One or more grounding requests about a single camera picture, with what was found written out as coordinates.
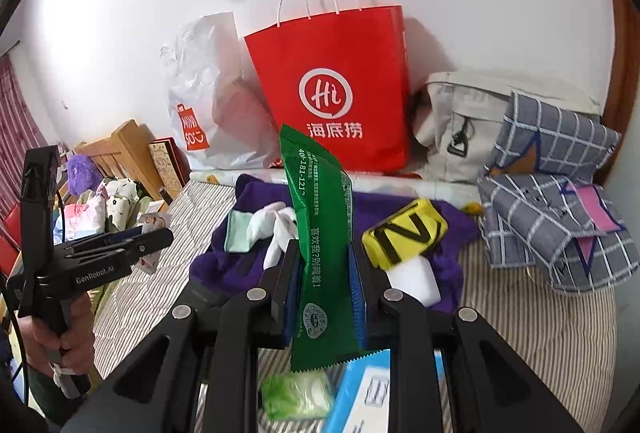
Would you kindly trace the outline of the left hand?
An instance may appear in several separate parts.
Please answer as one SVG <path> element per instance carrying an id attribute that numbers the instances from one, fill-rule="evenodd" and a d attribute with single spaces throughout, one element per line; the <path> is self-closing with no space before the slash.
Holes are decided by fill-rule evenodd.
<path id="1" fill-rule="evenodd" d="M 47 350 L 63 349 L 61 365 L 75 375 L 86 375 L 94 361 L 93 312 L 88 293 L 76 297 L 70 304 L 70 325 L 64 335 L 57 335 L 38 318 L 32 316 L 17 320 L 30 367 L 52 378 Z"/>

